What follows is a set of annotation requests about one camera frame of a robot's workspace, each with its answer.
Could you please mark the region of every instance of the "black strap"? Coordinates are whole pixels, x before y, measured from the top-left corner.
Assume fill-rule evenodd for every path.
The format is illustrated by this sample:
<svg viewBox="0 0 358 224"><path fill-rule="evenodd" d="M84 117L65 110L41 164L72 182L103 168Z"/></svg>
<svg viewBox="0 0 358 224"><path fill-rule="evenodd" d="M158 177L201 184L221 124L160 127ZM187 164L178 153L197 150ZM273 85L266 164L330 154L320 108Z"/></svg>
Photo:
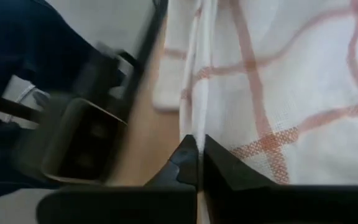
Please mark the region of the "black strap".
<svg viewBox="0 0 358 224"><path fill-rule="evenodd" d="M22 104L0 98L0 112L38 123L40 112Z"/></svg>

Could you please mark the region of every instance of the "checkered cloth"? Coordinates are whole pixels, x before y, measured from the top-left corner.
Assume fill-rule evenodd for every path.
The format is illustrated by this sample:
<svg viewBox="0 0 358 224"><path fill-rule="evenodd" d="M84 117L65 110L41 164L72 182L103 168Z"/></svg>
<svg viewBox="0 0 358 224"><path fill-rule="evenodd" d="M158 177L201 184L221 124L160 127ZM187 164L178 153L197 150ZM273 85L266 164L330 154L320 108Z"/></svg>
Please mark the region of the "checkered cloth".
<svg viewBox="0 0 358 224"><path fill-rule="evenodd" d="M209 134L279 184L358 184L358 0L170 0L160 76L201 150Z"/></svg>

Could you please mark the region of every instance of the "towel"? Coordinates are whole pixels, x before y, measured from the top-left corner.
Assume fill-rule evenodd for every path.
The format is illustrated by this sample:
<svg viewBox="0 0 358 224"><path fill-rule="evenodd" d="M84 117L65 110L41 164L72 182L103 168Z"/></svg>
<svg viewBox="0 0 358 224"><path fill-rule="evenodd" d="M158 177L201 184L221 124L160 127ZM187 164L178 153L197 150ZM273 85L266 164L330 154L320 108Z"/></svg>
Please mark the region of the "towel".
<svg viewBox="0 0 358 224"><path fill-rule="evenodd" d="M154 105L276 183L358 184L358 0L170 0Z"/></svg>

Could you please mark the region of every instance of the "dark blue fabric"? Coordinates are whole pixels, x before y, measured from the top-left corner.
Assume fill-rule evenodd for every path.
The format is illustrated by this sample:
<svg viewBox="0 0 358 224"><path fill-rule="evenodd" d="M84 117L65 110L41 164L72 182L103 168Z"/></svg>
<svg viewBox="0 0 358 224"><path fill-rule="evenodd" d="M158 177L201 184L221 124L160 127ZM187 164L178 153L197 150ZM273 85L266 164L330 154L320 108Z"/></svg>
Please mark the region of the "dark blue fabric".
<svg viewBox="0 0 358 224"><path fill-rule="evenodd" d="M0 97L13 74L41 90L69 90L92 50L44 0L0 0ZM11 165L21 131L17 124L0 121L0 196L21 188L56 187Z"/></svg>

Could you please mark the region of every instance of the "wooden surface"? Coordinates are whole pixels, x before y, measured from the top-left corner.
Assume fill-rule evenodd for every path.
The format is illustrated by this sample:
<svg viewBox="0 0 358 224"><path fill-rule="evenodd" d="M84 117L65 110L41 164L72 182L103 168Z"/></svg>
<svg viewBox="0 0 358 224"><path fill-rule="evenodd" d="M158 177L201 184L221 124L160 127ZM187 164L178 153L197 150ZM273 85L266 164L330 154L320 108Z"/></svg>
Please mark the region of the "wooden surface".
<svg viewBox="0 0 358 224"><path fill-rule="evenodd" d="M137 95L129 121L124 149L109 184L143 185L166 163L179 145L179 114L159 113L152 106L152 92L158 78L164 32L158 38L150 66Z"/></svg>

